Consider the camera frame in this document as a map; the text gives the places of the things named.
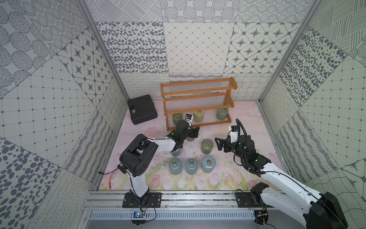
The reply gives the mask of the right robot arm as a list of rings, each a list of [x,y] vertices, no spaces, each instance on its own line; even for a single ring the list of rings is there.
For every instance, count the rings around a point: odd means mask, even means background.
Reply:
[[[338,199],[331,193],[320,193],[291,177],[270,159],[256,152],[254,141],[240,135],[235,143],[229,138],[216,138],[218,150],[232,152],[240,158],[249,173],[272,183],[280,192],[260,182],[250,190],[254,206],[267,205],[298,221],[307,229],[346,229],[348,223]]]

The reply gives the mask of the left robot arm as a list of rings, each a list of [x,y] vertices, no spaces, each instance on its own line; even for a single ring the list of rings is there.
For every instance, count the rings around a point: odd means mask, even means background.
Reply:
[[[137,135],[122,152],[120,164],[117,166],[121,172],[129,175],[132,193],[139,199],[148,193],[145,171],[155,154],[181,149],[185,140],[197,138],[199,131],[200,127],[192,127],[190,121],[182,120],[178,122],[176,129],[165,137],[150,138],[143,134]]]

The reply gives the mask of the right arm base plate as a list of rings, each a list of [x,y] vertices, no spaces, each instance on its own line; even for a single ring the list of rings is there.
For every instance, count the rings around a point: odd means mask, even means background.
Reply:
[[[266,205],[261,198],[261,194],[266,188],[269,188],[269,186],[260,182],[253,186],[249,192],[243,192],[241,189],[237,189],[234,192],[237,206],[239,208],[265,208]]]

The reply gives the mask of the blue canister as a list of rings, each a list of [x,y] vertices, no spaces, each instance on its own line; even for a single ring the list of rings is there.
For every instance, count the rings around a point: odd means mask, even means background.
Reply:
[[[185,171],[189,175],[195,175],[198,170],[198,162],[194,158],[190,158],[185,163]]]
[[[201,168],[204,173],[212,173],[216,166],[216,160],[212,156],[205,156],[202,160]]]
[[[169,162],[169,170],[173,175],[179,175],[182,172],[182,162],[178,158],[173,158]]]
[[[174,157],[180,156],[181,153],[182,153],[182,149],[181,148],[178,148],[175,151],[171,151],[171,155],[174,156]]]

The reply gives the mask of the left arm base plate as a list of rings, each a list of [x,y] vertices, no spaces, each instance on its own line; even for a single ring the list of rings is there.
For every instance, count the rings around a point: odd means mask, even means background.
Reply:
[[[161,192],[147,191],[142,197],[138,197],[131,190],[125,194],[123,208],[160,208],[162,201]]]

